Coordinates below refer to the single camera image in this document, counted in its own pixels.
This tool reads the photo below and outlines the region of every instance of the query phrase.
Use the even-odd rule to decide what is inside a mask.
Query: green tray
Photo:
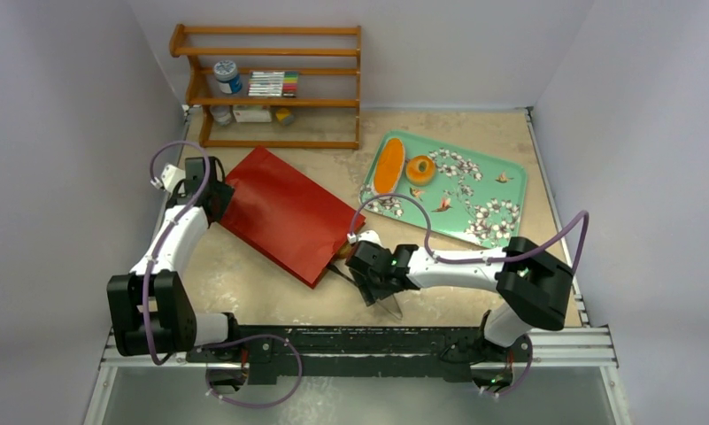
[[[487,248],[506,246],[511,236],[518,234],[527,180],[522,166],[405,131],[392,130],[382,138],[359,191],[359,202],[374,195],[375,166],[383,146],[393,137],[404,143],[407,161],[418,155],[435,161],[437,173],[428,185],[414,186],[403,174],[396,187],[396,193],[422,203],[435,232]],[[447,209],[441,208],[445,200],[450,200]],[[366,209],[426,227],[420,210],[397,197],[374,201]]]

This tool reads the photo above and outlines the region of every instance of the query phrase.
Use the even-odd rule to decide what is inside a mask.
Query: bird illustration
[[[442,213],[443,211],[448,211],[448,208],[451,208],[451,199],[449,197],[444,197],[443,200],[440,201],[440,206],[437,207],[436,210],[432,210],[432,212]]]
[[[505,175],[505,171],[503,171],[503,172],[500,173],[500,175],[495,179],[495,182],[498,182],[498,183],[508,183],[508,182],[511,181],[511,180],[513,180],[513,178],[512,178],[512,177],[508,177],[507,175]]]
[[[425,193],[425,191],[417,188],[409,188],[409,193],[411,193],[413,197],[416,197],[421,201],[422,195]]]

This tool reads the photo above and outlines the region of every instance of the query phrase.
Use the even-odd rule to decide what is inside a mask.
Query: orange slice
[[[375,166],[375,176],[373,177],[373,189],[375,194],[388,193],[396,190],[398,179],[404,171],[406,160],[406,148],[401,139],[392,138],[385,143],[385,147],[380,152],[377,166]]]

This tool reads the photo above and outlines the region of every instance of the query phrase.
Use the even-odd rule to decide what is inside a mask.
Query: tabletop
[[[349,120],[351,117],[345,118],[335,112],[322,112],[315,118],[316,126],[307,126],[310,120],[298,120],[291,124],[289,133],[293,133],[296,139],[300,134],[307,134],[313,140],[320,137],[350,140],[350,135],[339,131],[342,121]],[[197,140],[200,121],[199,116],[192,120],[189,140]],[[264,131],[279,131],[274,127],[262,126],[269,125],[233,123],[226,131],[239,130],[245,139],[253,135],[263,138]],[[363,111],[362,140],[357,151],[270,151],[356,208],[359,188],[377,147],[383,135],[392,129],[406,130],[520,164],[526,168],[528,186],[519,235],[542,243],[557,232],[526,114],[521,111]],[[208,149],[210,155],[221,160],[227,171],[250,151],[248,148]],[[186,147],[182,161],[197,155],[196,150]],[[388,248],[392,249],[400,243],[423,243],[422,228],[371,212],[364,212],[364,215],[364,230],[377,231]],[[470,243],[441,235],[434,235],[430,245],[437,250],[479,249]],[[559,243],[553,245],[549,252],[564,258]],[[337,265],[348,273],[342,261]],[[498,294],[482,290],[438,287],[405,291],[395,295],[403,312],[403,318],[399,320],[378,305],[365,306],[359,291],[335,274],[327,273],[320,284],[311,290],[220,225],[211,226],[200,240],[182,280],[196,312],[231,312],[242,324],[478,326],[488,309],[502,303]],[[568,303],[566,326],[581,326],[573,297]]]

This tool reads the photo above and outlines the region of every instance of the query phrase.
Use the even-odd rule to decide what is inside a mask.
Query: jar
[[[226,126],[232,122],[232,108],[215,104],[211,106],[210,110],[211,115],[213,115],[213,120],[220,126]]]
[[[219,89],[228,95],[234,95],[242,89],[239,69],[231,60],[222,60],[213,66],[213,75],[219,82]]]

